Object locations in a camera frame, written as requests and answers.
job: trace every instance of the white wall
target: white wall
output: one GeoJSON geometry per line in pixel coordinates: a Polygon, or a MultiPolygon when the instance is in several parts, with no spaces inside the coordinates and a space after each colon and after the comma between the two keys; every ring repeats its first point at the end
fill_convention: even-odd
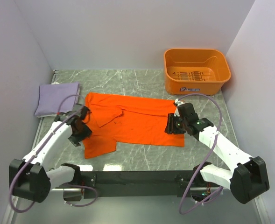
{"type": "Polygon", "coordinates": [[[232,72],[224,94],[240,147],[266,161],[263,195],[275,224],[275,0],[256,0],[227,53],[232,72]]]}
{"type": "Polygon", "coordinates": [[[8,202],[8,166],[31,149],[39,85],[51,69],[13,0],[0,0],[0,222],[8,202]]]}
{"type": "Polygon", "coordinates": [[[15,0],[54,69],[162,68],[173,47],[226,53],[254,0],[15,0]]]}

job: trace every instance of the table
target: table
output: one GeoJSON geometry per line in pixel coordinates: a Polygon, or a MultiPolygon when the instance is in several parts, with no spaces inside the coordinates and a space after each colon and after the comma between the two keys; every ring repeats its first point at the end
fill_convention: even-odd
{"type": "MultiPolygon", "coordinates": [[[[53,81],[59,83],[80,83],[80,95],[86,96],[90,91],[105,94],[119,94],[126,96],[173,99],[164,88],[163,70],[59,70],[55,71],[53,81]]],[[[213,98],[219,104],[223,121],[220,131],[233,144],[237,145],[231,120],[227,112],[222,92],[213,98]]],[[[190,96],[189,102],[194,105],[199,118],[206,117],[215,125],[219,122],[219,113],[215,105],[201,96],[190,96]]],[[[53,117],[42,119],[38,130],[38,141],[49,130],[53,117]]],[[[117,143],[116,152],[101,155],[91,159],[84,158],[84,147],[74,147],[65,140],[63,152],[57,155],[51,167],[57,168],[68,162],[76,165],[86,165],[93,171],[146,171],[146,170],[188,170],[200,164],[208,154],[209,148],[185,135],[185,147],[166,147],[141,144],[117,143]]],[[[208,159],[212,164],[227,168],[216,154],[208,159]]]]}

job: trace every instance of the orange basket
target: orange basket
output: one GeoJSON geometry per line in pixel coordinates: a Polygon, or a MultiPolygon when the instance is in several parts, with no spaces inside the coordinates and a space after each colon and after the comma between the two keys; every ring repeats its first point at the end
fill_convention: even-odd
{"type": "Polygon", "coordinates": [[[225,56],[214,49],[169,49],[164,69],[165,89],[172,95],[214,95],[231,77],[225,56]]]}

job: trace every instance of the garment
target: garment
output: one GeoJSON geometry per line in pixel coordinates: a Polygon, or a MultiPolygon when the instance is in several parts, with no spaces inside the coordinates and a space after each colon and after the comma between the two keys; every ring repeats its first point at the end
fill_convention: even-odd
{"type": "Polygon", "coordinates": [[[184,146],[184,135],[164,132],[173,100],[89,93],[85,105],[91,110],[84,122],[92,135],[83,141],[85,158],[116,150],[116,142],[184,146]]]}

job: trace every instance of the cable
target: cable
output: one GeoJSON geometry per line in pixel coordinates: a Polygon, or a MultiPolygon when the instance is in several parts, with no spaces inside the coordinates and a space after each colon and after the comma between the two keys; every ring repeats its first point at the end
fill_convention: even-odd
{"type": "MultiPolygon", "coordinates": [[[[182,96],[180,97],[178,100],[181,100],[187,96],[203,96],[203,97],[206,97],[208,98],[210,101],[212,101],[217,109],[218,109],[218,112],[219,112],[219,124],[217,126],[217,131],[219,131],[220,127],[221,127],[221,123],[222,123],[222,112],[221,112],[221,109],[220,109],[220,106],[217,104],[217,102],[212,98],[212,97],[209,97],[209,96],[206,96],[204,94],[201,94],[201,93],[192,93],[192,94],[188,94],[188,95],[185,95],[185,96],[182,96]]],[[[194,174],[192,175],[187,187],[186,187],[186,190],[184,191],[184,194],[183,194],[183,197],[180,201],[180,204],[179,204],[179,213],[181,215],[185,215],[189,212],[191,212],[192,210],[194,210],[196,207],[198,207],[200,204],[203,204],[205,201],[207,201],[209,198],[211,198],[213,195],[216,195],[211,201],[213,201],[216,197],[218,197],[220,195],[220,192],[222,191],[223,187],[219,187],[216,191],[214,191],[212,194],[210,194],[209,196],[207,196],[204,200],[202,200],[201,202],[198,202],[196,205],[194,205],[192,208],[188,209],[187,211],[182,211],[182,206],[183,206],[183,203],[185,201],[185,198],[186,198],[186,195],[188,193],[188,191],[190,190],[190,187],[196,177],[196,175],[199,173],[199,171],[201,170],[202,166],[204,165],[204,163],[207,161],[207,159],[210,157],[210,155],[212,154],[215,146],[216,146],[216,143],[217,143],[217,138],[218,138],[218,135],[216,134],[215,135],[215,139],[214,139],[214,143],[213,143],[213,146],[211,148],[211,150],[209,151],[209,153],[207,154],[207,156],[203,159],[203,161],[201,162],[201,164],[199,164],[198,168],[196,169],[196,171],[194,172],[194,174]]]]}
{"type": "MultiPolygon", "coordinates": [[[[60,107],[61,105],[63,104],[63,102],[70,98],[70,97],[83,97],[83,96],[80,96],[80,95],[70,95],[68,97],[66,97],[60,104],[59,106],[59,110],[60,110],[60,107]]],[[[72,113],[70,116],[68,116],[65,120],[63,120],[54,130],[52,133],[49,134],[49,136],[47,137],[47,139],[41,144],[41,146],[38,148],[38,150],[36,151],[35,155],[33,155],[25,164],[23,167],[21,167],[21,169],[17,172],[16,176],[13,178],[12,180],[12,183],[10,185],[10,188],[9,188],[9,203],[12,207],[12,209],[15,211],[15,212],[18,212],[18,213],[23,213],[23,212],[27,212],[29,209],[31,209],[31,207],[34,205],[35,202],[32,202],[28,208],[24,209],[24,210],[20,210],[18,208],[16,208],[14,206],[14,203],[13,203],[13,200],[12,200],[12,196],[13,196],[13,191],[14,191],[14,187],[15,187],[15,184],[18,180],[18,178],[20,177],[20,175],[22,174],[22,172],[26,169],[26,167],[34,160],[34,158],[36,158],[36,156],[41,152],[41,150],[45,147],[45,145],[49,142],[49,140],[51,139],[51,137],[56,133],[56,131],[58,131],[58,129],[63,126],[63,124],[65,124],[70,118],[72,118],[73,116],[75,116],[77,113],[79,113],[81,111],[81,109],[84,107],[84,105],[82,107],[80,107],[77,111],[75,111],[74,113],[72,113]]],[[[89,187],[86,187],[86,186],[79,186],[80,188],[87,188],[87,189],[91,189],[89,187]]],[[[96,199],[98,197],[98,193],[96,191],[96,198],[91,202],[95,202],[96,199]]]]}
{"type": "Polygon", "coordinates": [[[68,186],[74,187],[74,188],[85,188],[85,189],[89,189],[89,190],[92,190],[92,191],[95,192],[95,198],[91,202],[89,202],[88,204],[72,204],[70,202],[66,202],[66,204],[69,204],[70,206],[73,206],[73,207],[85,207],[85,206],[93,204],[97,200],[97,198],[98,198],[98,192],[94,188],[91,188],[91,187],[88,187],[88,186],[73,185],[73,184],[68,184],[68,183],[65,183],[65,185],[68,185],[68,186]]]}

